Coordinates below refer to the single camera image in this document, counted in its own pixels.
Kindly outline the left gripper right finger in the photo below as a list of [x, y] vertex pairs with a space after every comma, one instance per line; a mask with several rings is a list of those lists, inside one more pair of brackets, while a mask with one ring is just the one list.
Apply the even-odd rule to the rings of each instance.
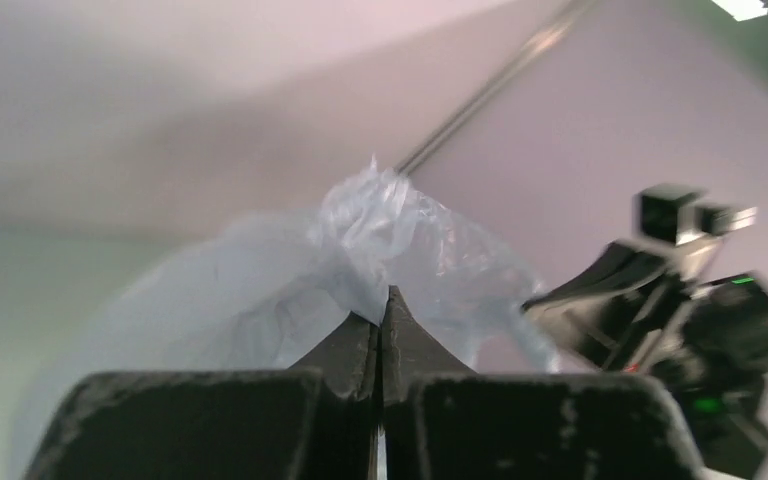
[[482, 375], [392, 288], [381, 325], [391, 479], [702, 479], [676, 402], [634, 374]]

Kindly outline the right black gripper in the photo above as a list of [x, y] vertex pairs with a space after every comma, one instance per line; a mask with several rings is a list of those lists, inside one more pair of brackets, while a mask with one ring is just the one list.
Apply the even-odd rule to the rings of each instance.
[[617, 370], [627, 362], [617, 355], [633, 323], [695, 276], [694, 242], [654, 248], [616, 240], [576, 277], [525, 302], [523, 315], [561, 351], [597, 369]]

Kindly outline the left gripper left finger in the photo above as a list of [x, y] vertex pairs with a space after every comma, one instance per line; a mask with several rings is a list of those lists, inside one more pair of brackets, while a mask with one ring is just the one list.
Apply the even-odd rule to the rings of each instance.
[[379, 337], [350, 315], [285, 370], [90, 375], [25, 477], [369, 479]]

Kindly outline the blue plastic trash bag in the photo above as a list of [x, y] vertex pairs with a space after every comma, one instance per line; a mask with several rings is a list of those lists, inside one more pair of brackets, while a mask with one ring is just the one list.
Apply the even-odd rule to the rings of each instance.
[[554, 343], [519, 312], [542, 288], [526, 262], [407, 178], [369, 166], [316, 206], [248, 216], [172, 255], [102, 307], [28, 387], [7, 475], [25, 472], [56, 405], [89, 374], [284, 368], [350, 313], [379, 325], [391, 286], [466, 365], [505, 333], [530, 367], [558, 370]]

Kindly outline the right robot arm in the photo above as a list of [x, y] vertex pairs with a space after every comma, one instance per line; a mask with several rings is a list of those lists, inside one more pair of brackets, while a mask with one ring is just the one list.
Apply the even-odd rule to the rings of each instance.
[[704, 280], [720, 248], [614, 241], [578, 276], [523, 305], [555, 344], [604, 372], [657, 378], [705, 465], [740, 479], [768, 458], [768, 286], [754, 272]]

